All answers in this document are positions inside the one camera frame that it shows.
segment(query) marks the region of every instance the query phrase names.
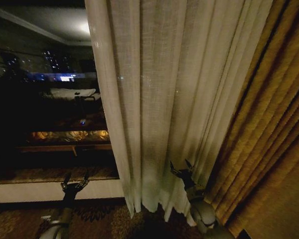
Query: sheer white curtain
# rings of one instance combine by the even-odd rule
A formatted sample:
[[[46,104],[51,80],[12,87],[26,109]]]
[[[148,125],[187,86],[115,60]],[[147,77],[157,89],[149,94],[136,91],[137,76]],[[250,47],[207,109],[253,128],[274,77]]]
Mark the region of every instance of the sheer white curtain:
[[[169,162],[206,185],[271,0],[86,0],[112,148],[131,215],[189,215]]]

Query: ceiling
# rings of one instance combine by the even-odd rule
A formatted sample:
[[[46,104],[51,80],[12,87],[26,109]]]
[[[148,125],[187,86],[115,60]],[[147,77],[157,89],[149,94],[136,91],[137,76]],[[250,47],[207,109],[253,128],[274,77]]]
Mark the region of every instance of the ceiling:
[[[91,45],[82,7],[1,5],[0,17],[67,45]]]

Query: curtain fold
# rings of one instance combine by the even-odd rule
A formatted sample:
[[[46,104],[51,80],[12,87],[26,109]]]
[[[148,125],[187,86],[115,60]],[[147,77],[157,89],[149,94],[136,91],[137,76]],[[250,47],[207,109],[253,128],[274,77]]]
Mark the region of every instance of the curtain fold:
[[[102,102],[131,215],[189,216],[169,162],[206,185],[271,0],[86,0]]]
[[[299,162],[299,0],[275,0],[209,182],[234,235]]]

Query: metal robot hand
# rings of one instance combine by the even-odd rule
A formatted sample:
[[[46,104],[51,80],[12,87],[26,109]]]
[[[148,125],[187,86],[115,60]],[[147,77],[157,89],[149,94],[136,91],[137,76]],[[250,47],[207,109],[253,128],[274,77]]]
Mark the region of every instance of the metal robot hand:
[[[89,172],[87,171],[84,179],[79,183],[68,184],[71,178],[71,173],[68,173],[61,183],[62,190],[65,195],[62,201],[62,208],[56,210],[50,219],[50,228],[42,234],[40,239],[68,239],[69,224],[72,219],[72,210],[74,206],[75,196],[89,183]]]
[[[193,167],[187,161],[187,169],[176,170],[170,162],[171,172],[181,178],[190,203],[190,214],[204,235],[204,239],[233,239],[233,235],[222,225],[218,224],[214,208],[204,201],[204,188],[192,180]]]

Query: floor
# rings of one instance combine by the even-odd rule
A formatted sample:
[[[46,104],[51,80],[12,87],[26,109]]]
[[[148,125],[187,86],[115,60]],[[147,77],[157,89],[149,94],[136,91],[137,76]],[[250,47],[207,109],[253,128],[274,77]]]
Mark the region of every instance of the floor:
[[[0,205],[0,239],[38,239],[48,223],[41,219],[59,207],[59,202]],[[172,211],[169,222],[163,209],[145,208],[131,219],[124,199],[77,200],[69,228],[71,239],[200,239],[182,214]]]

